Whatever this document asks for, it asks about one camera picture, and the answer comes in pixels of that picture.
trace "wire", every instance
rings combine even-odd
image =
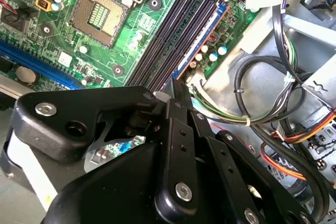
[[[266,145],[265,143],[263,143],[261,145],[260,155],[270,166],[274,167],[275,169],[277,169],[277,170],[279,170],[279,171],[281,171],[281,172],[283,172],[283,173],[285,173],[285,174],[287,174],[291,177],[298,178],[298,179],[301,179],[301,180],[306,180],[301,173],[276,163],[270,156],[268,156],[266,154],[265,145]]]
[[[294,136],[284,136],[285,141],[289,142],[289,143],[294,143],[294,144],[298,144],[298,143],[302,143],[303,141],[311,138],[312,136],[314,136],[316,133],[318,133],[319,131],[321,131],[324,127],[326,127],[331,120],[333,120],[334,118],[336,118],[336,116],[333,113],[328,114],[327,116],[325,116],[321,122],[315,124],[312,129],[309,129],[306,133],[301,133],[298,135],[294,135]]]
[[[291,46],[291,60],[296,61],[295,50],[292,48],[292,45],[289,45],[289,46]],[[238,71],[241,71],[242,72],[241,75],[243,76],[244,73],[251,66],[259,62],[267,63],[284,74],[287,73],[285,67],[282,65],[281,60],[278,57],[271,57],[271,56],[270,57],[265,57],[265,56],[250,57],[239,66]],[[217,121],[217,122],[222,122],[222,123],[232,123],[232,124],[239,124],[239,125],[247,124],[247,119],[242,117],[241,115],[234,115],[234,114],[229,113],[226,109],[224,109],[225,111],[223,111],[223,109],[219,108],[219,106],[217,106],[211,100],[211,98],[208,95],[206,95],[206,92],[202,89],[202,84],[199,85],[198,88],[193,85],[192,87],[194,89],[195,99],[197,99],[198,102],[206,110],[210,111],[212,114],[220,118],[219,120],[215,120],[214,118],[210,118],[210,119]],[[281,93],[276,98],[272,109],[270,109],[267,113],[263,115],[252,117],[250,119],[250,123],[258,124],[258,123],[264,123],[264,122],[274,122],[276,120],[281,120],[295,113],[302,106],[302,104],[304,103],[306,99],[306,92],[304,90],[302,90],[301,98],[299,102],[290,111],[277,117],[278,113],[281,112],[282,108],[284,108],[285,105],[287,106],[286,100],[289,99],[293,90],[294,90],[293,83],[287,82],[284,89],[281,91]]]
[[[223,128],[223,127],[220,127],[220,126],[218,126],[218,125],[215,125],[215,124],[211,124],[211,123],[210,123],[210,126],[211,126],[211,127],[213,127],[213,128],[218,128],[218,129],[221,129],[222,131],[224,131],[224,130],[225,130],[225,128]]]
[[[234,89],[239,90],[241,87],[241,74],[237,72],[234,81]],[[235,93],[238,107],[243,115],[250,117],[248,113],[242,94]],[[298,155],[295,151],[285,147],[280,141],[270,137],[259,125],[251,125],[251,129],[259,136],[263,142],[269,145],[280,156],[284,157],[290,164],[292,164],[307,180],[314,196],[314,208],[311,213],[312,218],[316,222],[320,222],[328,213],[329,209],[329,195],[324,180],[321,178],[316,168],[312,167],[310,163],[303,157]]]
[[[298,77],[298,75],[295,73],[294,69],[292,68],[289,56],[285,48],[285,38],[284,38],[284,23],[282,20],[282,14],[281,14],[281,5],[273,6],[272,8],[273,12],[273,27],[274,27],[274,37],[276,41],[276,46],[279,51],[279,56],[281,58],[281,61],[283,65],[286,67],[287,71],[296,79],[296,81],[299,84],[302,84],[302,81]]]
[[[2,4],[7,10],[11,11],[14,14],[18,14],[17,10],[14,10],[8,3],[6,3],[4,0],[0,0],[0,4]]]

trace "small circuit board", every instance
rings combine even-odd
[[[141,1],[0,0],[0,55],[41,76],[34,90],[123,86],[174,3]]]

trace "black ram slot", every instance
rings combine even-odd
[[[127,86],[139,85],[139,80],[142,79],[144,74],[150,71],[153,63],[160,57],[160,55],[156,53],[157,49],[160,49],[162,44],[165,44],[164,41],[167,41],[171,34],[173,35],[172,30],[176,26],[179,26],[179,24],[181,24],[184,20],[189,9],[192,7],[190,2],[193,4],[194,0],[175,0],[154,38],[147,46],[147,49],[141,57],[135,70],[129,77]]]
[[[185,35],[189,36],[184,37],[188,38],[187,40],[183,39],[185,44],[181,44],[178,48],[174,48],[173,50],[171,50],[168,56],[165,58],[165,61],[160,65],[159,69],[155,71],[154,76],[150,77],[150,81],[145,85],[145,87],[148,88],[150,91],[154,92],[159,90],[169,78],[169,76],[172,75],[173,71],[176,69],[181,60],[184,58],[185,52],[189,49],[191,43],[196,39],[198,33],[201,32],[202,28],[211,17],[212,13],[216,10],[216,5],[210,3],[208,3],[208,5],[211,6],[210,10],[207,9],[207,11],[205,11],[205,9],[203,9],[203,16],[201,17],[201,19],[198,19],[199,23],[194,23],[195,25],[199,24],[199,26],[197,25],[197,28],[194,27],[194,29],[196,28],[194,31],[191,31],[190,33]]]
[[[135,81],[136,85],[143,85],[145,80],[147,80],[152,72],[152,67],[156,66],[157,62],[162,58],[162,52],[170,44],[170,41],[173,39],[173,37],[176,36],[176,32],[181,29],[181,25],[185,19],[186,14],[190,13],[191,9],[195,5],[196,0],[192,0],[191,2],[190,0],[185,0],[185,2],[187,7],[180,11],[180,13],[176,17],[176,20],[171,23],[168,32],[166,32],[163,37],[158,39],[157,46],[153,47],[151,52],[149,52],[148,57],[151,60],[146,62],[144,68],[140,69],[142,72]]]
[[[201,32],[207,21],[216,10],[216,2],[218,0],[204,0],[198,8],[194,17],[190,20],[179,40],[175,43],[172,49],[166,54],[165,60],[160,64],[160,67],[150,77],[150,80],[145,85],[149,90],[156,91],[166,82],[174,69],[183,59],[185,53],[189,49],[191,43]]]

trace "black cable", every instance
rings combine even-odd
[[[297,112],[299,110],[299,108],[301,108],[301,106],[303,105],[303,103],[306,100],[306,97],[307,97],[307,92],[304,89],[301,89],[300,100],[290,110],[272,118],[270,121],[267,121],[267,123],[280,121],[280,120],[286,119],[289,116],[293,115],[295,112]]]
[[[298,77],[298,75],[295,73],[293,70],[292,66],[289,63],[288,57],[287,57],[287,52],[285,49],[285,38],[284,38],[284,23],[282,20],[282,14],[281,14],[281,5],[273,6],[272,8],[273,12],[273,27],[274,27],[274,37],[275,37],[275,42],[277,45],[277,49],[279,51],[279,56],[280,59],[287,69],[287,71],[296,79],[296,81],[299,84],[302,84],[302,81]]]
[[[242,77],[240,74],[242,71],[238,71],[235,76],[234,88],[238,90],[241,88]],[[236,100],[238,107],[243,115],[250,116],[243,102],[241,93],[236,92]],[[307,183],[310,185],[313,195],[314,195],[314,209],[312,212],[312,218],[319,222],[327,214],[329,209],[329,195],[325,187],[323,180],[319,175],[316,174],[316,171],[307,164],[307,161],[299,156],[293,150],[282,145],[281,142],[270,137],[260,126],[251,125],[251,129],[273,150],[275,150],[280,156],[283,156],[288,160],[303,176],[306,178]]]
[[[244,61],[238,68],[237,70],[237,73],[236,73],[236,78],[237,78],[237,81],[239,83],[241,83],[241,80],[243,79],[243,76],[245,74],[245,72],[254,64],[258,63],[258,62],[265,62],[269,65],[271,65],[272,67],[276,68],[278,71],[286,74],[286,70],[284,69],[284,66],[283,65],[280,65],[278,62],[275,62],[274,60],[272,59],[269,59],[268,57],[261,57],[261,56],[256,56],[256,57],[251,57],[251,58],[248,58],[246,61]],[[288,87],[288,89],[285,89],[282,91],[283,94],[286,94],[286,92],[288,90],[291,89],[291,87],[293,86],[293,83],[291,83]],[[278,96],[278,99],[275,101],[275,106],[276,104],[278,104],[279,102],[281,102],[280,99],[282,99],[282,94],[280,94]],[[270,121],[272,119],[272,117],[270,117],[270,115],[272,115],[275,111],[277,110],[276,107],[273,107],[269,113],[263,118],[263,119],[260,119],[260,120],[257,120],[257,121],[254,121],[253,124],[260,124],[260,123],[264,123],[264,122],[267,122],[267,121]]]
[[[254,56],[254,57],[250,57],[248,58],[247,60],[245,60],[240,66],[239,66],[239,69],[238,71],[241,72],[241,76],[243,77],[244,74],[246,73],[246,71],[251,67],[253,66],[254,64],[256,63],[259,63],[259,62],[264,62],[266,64],[269,64],[271,65],[272,67],[274,67],[275,69],[277,69],[278,71],[280,71],[281,73],[283,74],[286,74],[287,73],[287,70],[285,69],[285,67],[283,66],[281,60],[279,59],[279,57],[275,57],[275,56]],[[307,73],[304,73],[303,70],[300,70],[300,72],[302,72],[301,75],[305,75],[305,76],[311,76],[311,73],[307,74]],[[197,91],[197,89],[193,86],[193,89],[195,91],[195,93],[201,97],[200,93]],[[280,99],[288,99],[290,98],[290,95],[292,94],[292,91],[294,90],[295,88],[292,88],[292,90],[290,91],[289,95],[288,95],[288,98],[284,97],[284,96],[279,96],[279,99],[276,100],[275,102],[275,105],[276,104],[279,104],[280,103]],[[273,114],[275,112],[275,110],[277,109],[276,107],[273,108],[263,119],[260,119],[258,121],[253,121],[251,122],[252,124],[259,124],[259,123],[270,123],[270,122],[276,122],[276,121],[279,121],[279,120],[282,120],[284,118],[287,118],[289,116],[291,116],[292,114],[294,114],[304,103],[305,99],[306,99],[306,96],[307,96],[307,93],[304,89],[302,89],[302,92],[301,92],[301,97],[299,99],[299,101],[294,105],[293,108],[291,108],[289,111],[287,111],[286,113],[280,113],[278,116],[276,117],[270,117],[269,115],[270,114]],[[220,123],[229,123],[229,124],[238,124],[238,125],[246,125],[245,122],[232,122],[232,121],[229,121],[229,120],[225,120],[225,119],[216,119],[216,118],[212,118],[212,117],[209,117],[207,116],[207,118],[213,120],[213,121],[216,121],[216,122],[220,122]]]
[[[328,193],[330,194],[331,198],[336,202],[336,190],[332,187],[330,182],[327,180],[326,177],[324,177],[317,169],[316,166],[316,161],[314,160],[313,156],[311,153],[307,150],[307,148],[304,146],[304,144],[299,143],[299,144],[294,144],[294,148],[298,151],[301,152],[301,154],[307,159],[309,164],[316,169],[316,172],[320,174],[321,179],[323,179],[325,186],[328,190]]]
[[[301,193],[307,186],[307,182],[302,179],[295,180],[294,184],[287,188],[290,194],[293,196]]]
[[[309,185],[306,186],[306,188],[303,190],[302,193],[300,193],[298,196],[295,197],[295,199],[301,204],[307,203],[311,198],[313,197],[313,192]]]

